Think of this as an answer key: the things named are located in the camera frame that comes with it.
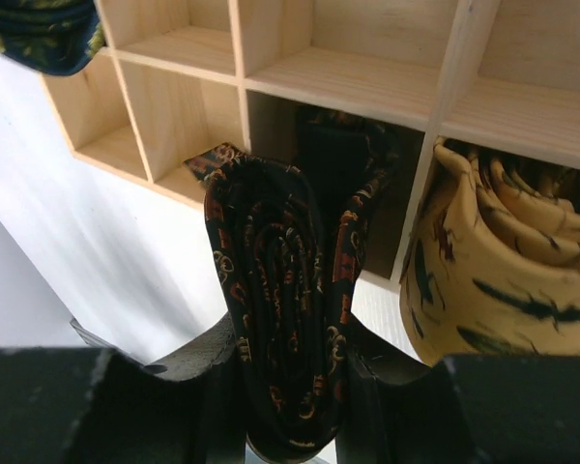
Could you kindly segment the dark key-patterned tie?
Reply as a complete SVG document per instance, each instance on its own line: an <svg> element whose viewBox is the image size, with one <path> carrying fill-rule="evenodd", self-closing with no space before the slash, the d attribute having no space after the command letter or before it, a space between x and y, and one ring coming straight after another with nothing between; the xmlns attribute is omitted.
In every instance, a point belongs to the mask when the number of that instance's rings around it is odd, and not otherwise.
<svg viewBox="0 0 580 464"><path fill-rule="evenodd" d="M348 327L370 223L402 160L396 128L300 108L293 162L231 143L186 161L256 422L318 450L347 399Z"/></svg>

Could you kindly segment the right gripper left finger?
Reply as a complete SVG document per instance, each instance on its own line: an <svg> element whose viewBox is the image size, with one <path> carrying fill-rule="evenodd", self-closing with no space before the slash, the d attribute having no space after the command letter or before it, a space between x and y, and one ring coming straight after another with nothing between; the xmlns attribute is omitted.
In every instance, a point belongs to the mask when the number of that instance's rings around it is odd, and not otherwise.
<svg viewBox="0 0 580 464"><path fill-rule="evenodd" d="M0 348L0 463L241 463L231 321L141 365L109 348Z"/></svg>

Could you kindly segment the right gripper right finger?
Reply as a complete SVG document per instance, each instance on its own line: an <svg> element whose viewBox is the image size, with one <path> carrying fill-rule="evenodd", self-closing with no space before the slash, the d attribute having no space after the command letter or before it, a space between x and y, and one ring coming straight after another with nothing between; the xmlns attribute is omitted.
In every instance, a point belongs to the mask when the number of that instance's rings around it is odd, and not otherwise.
<svg viewBox="0 0 580 464"><path fill-rule="evenodd" d="M350 324L340 463L580 463L580 357L417 362Z"/></svg>

